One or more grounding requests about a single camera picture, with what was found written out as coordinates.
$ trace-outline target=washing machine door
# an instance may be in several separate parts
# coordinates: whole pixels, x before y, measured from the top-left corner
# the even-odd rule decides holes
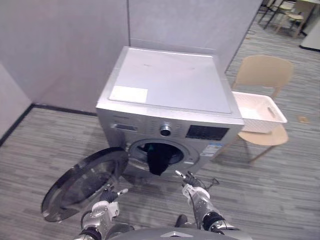
[[[128,164],[120,147],[98,151],[70,168],[45,195],[41,212],[49,222],[58,222],[78,213],[105,189],[114,185]]]

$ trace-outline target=chair backrest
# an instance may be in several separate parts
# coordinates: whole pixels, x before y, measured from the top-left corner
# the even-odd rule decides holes
[[[281,88],[290,81],[293,69],[290,61],[279,57],[247,56],[242,60],[232,89],[237,84],[273,87],[275,90],[271,97],[275,98]]]
[[[293,9],[295,13],[301,14],[302,16],[307,17],[311,13],[315,5],[316,4],[313,2],[298,0],[294,4]]]

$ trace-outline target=front-loading washing machine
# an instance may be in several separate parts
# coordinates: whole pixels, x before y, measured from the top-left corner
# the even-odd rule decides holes
[[[53,184],[41,206],[47,221],[78,213],[121,175],[194,173],[244,125],[215,56],[134,47],[123,48],[96,111],[110,148]]]

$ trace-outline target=white sticker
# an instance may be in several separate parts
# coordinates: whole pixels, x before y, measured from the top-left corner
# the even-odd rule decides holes
[[[213,157],[214,156],[214,154],[212,154],[212,153],[200,153],[200,156],[203,156],[203,157]]]
[[[214,155],[222,147],[223,147],[223,145],[220,143],[210,143],[209,145],[206,146],[206,148],[202,151],[202,153]]]
[[[144,88],[114,86],[109,99],[144,104],[147,100],[147,94],[148,89]]]

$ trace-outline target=control panel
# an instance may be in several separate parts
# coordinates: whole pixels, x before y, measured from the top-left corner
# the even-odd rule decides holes
[[[185,137],[188,139],[220,141],[228,130],[229,128],[226,127],[191,125]]]

